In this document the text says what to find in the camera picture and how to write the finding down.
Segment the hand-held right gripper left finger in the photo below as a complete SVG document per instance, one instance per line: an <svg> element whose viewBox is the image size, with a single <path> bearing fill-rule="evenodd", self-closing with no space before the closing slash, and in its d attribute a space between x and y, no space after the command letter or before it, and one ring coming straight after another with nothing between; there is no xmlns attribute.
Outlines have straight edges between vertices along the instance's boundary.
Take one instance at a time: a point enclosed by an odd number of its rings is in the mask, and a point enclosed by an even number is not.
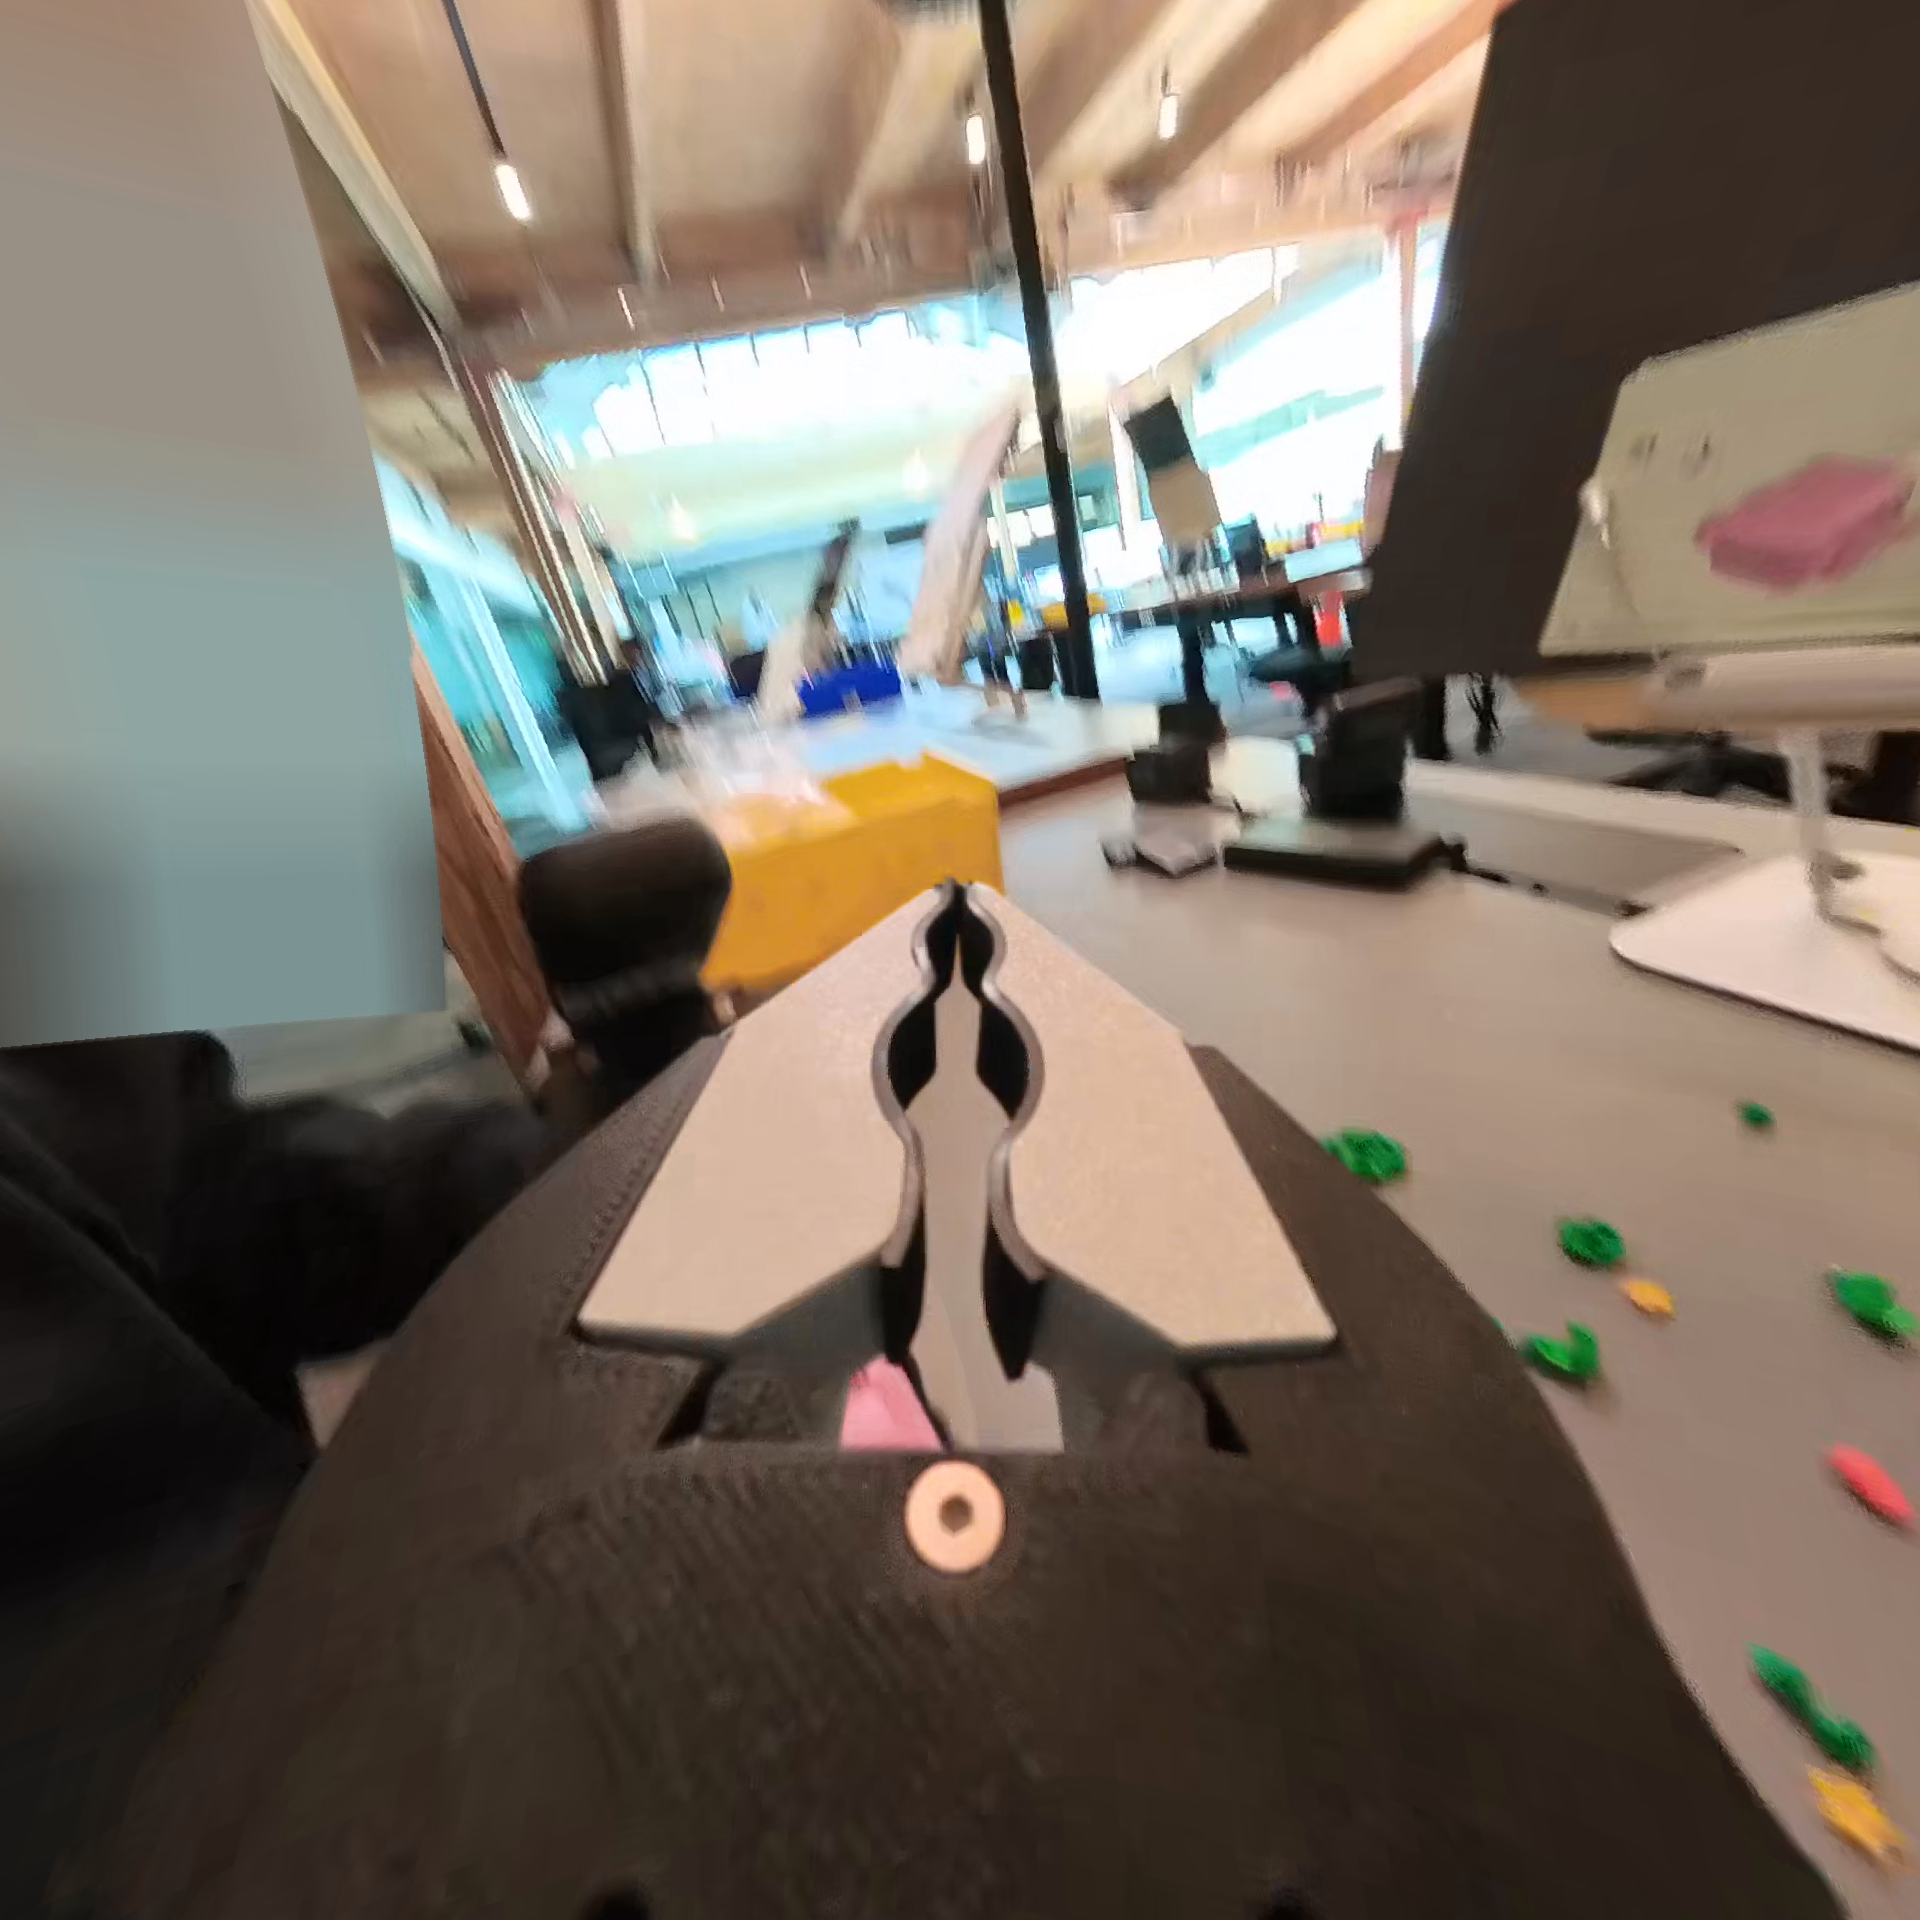
<svg viewBox="0 0 1920 1920"><path fill-rule="evenodd" d="M969 889L915 897L746 1015L579 1310L582 1338L802 1377L902 1359L925 1293L925 1147Z"/></svg>

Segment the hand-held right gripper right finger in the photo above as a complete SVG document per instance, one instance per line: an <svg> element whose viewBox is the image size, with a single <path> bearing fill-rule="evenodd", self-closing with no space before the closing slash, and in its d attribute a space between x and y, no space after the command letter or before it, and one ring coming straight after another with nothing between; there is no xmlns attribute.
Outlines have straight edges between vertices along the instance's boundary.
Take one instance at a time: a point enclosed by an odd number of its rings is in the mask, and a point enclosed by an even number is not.
<svg viewBox="0 0 1920 1920"><path fill-rule="evenodd" d="M1337 1342L1182 1031L1006 897L960 892L988 1164L982 1307L1002 1372L1123 1381Z"/></svg>

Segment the pink toy brick body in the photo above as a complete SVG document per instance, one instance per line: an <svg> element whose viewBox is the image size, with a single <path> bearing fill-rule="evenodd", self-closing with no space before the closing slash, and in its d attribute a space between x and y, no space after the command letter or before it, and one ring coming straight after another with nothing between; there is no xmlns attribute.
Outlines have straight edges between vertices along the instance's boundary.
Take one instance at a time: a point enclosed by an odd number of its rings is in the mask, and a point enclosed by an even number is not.
<svg viewBox="0 0 1920 1920"><path fill-rule="evenodd" d="M849 1381L840 1414L841 1452L906 1452L939 1457L949 1452L913 1373L883 1355L867 1359Z"/></svg>

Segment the yellow plastic bin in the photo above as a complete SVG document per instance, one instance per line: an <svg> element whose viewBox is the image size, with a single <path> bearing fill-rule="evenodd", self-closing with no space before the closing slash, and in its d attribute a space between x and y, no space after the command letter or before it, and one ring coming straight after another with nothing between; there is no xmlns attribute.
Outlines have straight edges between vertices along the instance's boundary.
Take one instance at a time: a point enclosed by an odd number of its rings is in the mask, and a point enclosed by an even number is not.
<svg viewBox="0 0 1920 1920"><path fill-rule="evenodd" d="M1002 886L993 780L925 754L701 802L732 894L704 962L723 994L780 989L949 881Z"/></svg>

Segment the leaning printed board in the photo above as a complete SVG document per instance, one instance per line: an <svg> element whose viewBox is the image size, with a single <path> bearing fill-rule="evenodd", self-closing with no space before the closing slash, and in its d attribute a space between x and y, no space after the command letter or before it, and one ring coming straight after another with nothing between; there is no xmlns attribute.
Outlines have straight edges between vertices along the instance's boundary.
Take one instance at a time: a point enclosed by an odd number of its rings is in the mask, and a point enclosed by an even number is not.
<svg viewBox="0 0 1920 1920"><path fill-rule="evenodd" d="M972 621L982 603L990 495L1017 450L1021 407L1002 399L962 445L947 494L923 534L918 591L897 649L906 684L957 684Z"/></svg>

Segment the person's black jacket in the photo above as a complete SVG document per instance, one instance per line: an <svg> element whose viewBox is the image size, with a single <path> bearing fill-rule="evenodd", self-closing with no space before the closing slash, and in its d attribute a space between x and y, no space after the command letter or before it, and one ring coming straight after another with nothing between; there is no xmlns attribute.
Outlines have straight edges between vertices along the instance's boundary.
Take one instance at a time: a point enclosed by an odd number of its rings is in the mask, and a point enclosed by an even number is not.
<svg viewBox="0 0 1920 1920"><path fill-rule="evenodd" d="M390 1338L555 1150L512 1097L248 1100L208 1033L4 1050L4 1916L93 1916L315 1453L300 1372Z"/></svg>

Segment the wooden office desk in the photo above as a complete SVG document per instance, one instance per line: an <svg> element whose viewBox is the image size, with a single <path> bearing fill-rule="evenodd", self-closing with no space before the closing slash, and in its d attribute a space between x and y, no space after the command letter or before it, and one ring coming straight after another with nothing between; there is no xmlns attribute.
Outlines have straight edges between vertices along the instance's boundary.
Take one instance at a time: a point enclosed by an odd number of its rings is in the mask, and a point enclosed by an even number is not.
<svg viewBox="0 0 1920 1920"><path fill-rule="evenodd" d="M1372 587L1372 569L1347 547L1315 547L1268 563L1260 571L1208 567L1182 577L1162 577L1106 594L1105 613L1113 619L1171 625L1177 615L1253 618L1268 603L1329 594L1361 596Z"/></svg>

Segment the white stand base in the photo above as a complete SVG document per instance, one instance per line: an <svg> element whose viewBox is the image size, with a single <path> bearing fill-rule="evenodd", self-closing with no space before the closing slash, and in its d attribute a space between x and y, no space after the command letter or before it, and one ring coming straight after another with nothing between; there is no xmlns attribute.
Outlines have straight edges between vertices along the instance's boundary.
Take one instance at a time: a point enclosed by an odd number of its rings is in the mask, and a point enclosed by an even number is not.
<svg viewBox="0 0 1920 1920"><path fill-rule="evenodd" d="M1614 926L1627 967L1918 1051L1918 861L1846 854L1832 907L1816 901L1796 854L1749 860L1723 877Z"/></svg>

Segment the black pole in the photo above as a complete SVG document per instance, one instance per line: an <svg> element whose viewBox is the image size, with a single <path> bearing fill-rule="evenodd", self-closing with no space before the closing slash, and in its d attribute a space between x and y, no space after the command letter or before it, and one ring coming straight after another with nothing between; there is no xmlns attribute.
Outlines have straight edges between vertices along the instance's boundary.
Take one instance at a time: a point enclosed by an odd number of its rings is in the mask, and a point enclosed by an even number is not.
<svg viewBox="0 0 1920 1920"><path fill-rule="evenodd" d="M1049 316L1049 286L1040 249L1040 220L1034 175L1024 142L1024 119L1017 87L1013 7L979 3L982 74L993 101L993 131L1000 164L1006 221L1010 234L1014 284L1024 319L1026 358L1040 427L1040 454L1046 478L1046 501L1054 518L1054 541L1064 581L1064 638L1058 641L1064 693L1077 702L1099 702L1097 657L1091 628L1089 574L1082 541L1082 518L1065 430L1065 395Z"/></svg>

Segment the small red cone piece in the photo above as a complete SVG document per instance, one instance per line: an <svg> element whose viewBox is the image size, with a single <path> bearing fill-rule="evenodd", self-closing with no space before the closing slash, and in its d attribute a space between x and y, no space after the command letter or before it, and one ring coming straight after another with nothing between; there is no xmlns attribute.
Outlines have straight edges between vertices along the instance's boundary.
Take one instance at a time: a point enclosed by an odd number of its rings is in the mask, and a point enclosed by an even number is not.
<svg viewBox="0 0 1920 1920"><path fill-rule="evenodd" d="M1825 1453L1829 1475L1862 1513L1896 1529L1915 1526L1915 1503L1898 1477L1858 1447L1833 1445Z"/></svg>

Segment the small green clip piece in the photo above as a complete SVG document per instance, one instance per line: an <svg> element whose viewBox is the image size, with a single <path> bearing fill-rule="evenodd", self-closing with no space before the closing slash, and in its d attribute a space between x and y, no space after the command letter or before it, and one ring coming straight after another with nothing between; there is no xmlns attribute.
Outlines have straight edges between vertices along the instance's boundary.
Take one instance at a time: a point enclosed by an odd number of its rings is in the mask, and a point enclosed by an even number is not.
<svg viewBox="0 0 1920 1920"><path fill-rule="evenodd" d="M1784 1653L1752 1643L1747 1660L1758 1684L1784 1707L1787 1719L1813 1742L1833 1767L1872 1775L1880 1748L1856 1722L1836 1713L1809 1673Z"/></svg>

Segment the printed instruction booklet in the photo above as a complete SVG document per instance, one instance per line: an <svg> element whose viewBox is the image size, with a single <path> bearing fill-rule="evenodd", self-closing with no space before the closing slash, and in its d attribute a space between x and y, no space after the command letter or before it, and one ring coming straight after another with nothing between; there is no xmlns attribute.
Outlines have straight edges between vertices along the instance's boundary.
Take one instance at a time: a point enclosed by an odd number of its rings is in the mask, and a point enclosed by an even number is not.
<svg viewBox="0 0 1920 1920"><path fill-rule="evenodd" d="M1621 386L1546 659L1915 638L1918 287L1645 361Z"/></svg>

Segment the wooden post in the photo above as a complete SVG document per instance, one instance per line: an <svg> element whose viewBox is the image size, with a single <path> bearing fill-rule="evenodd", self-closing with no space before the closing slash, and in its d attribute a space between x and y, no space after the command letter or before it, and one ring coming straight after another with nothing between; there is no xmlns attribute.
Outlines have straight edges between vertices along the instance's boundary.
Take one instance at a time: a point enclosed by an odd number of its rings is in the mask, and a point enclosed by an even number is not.
<svg viewBox="0 0 1920 1920"><path fill-rule="evenodd" d="M416 711L435 825L444 946L480 1020L525 1093L548 1077L553 1015L522 914L518 860L441 686L412 644Z"/></svg>

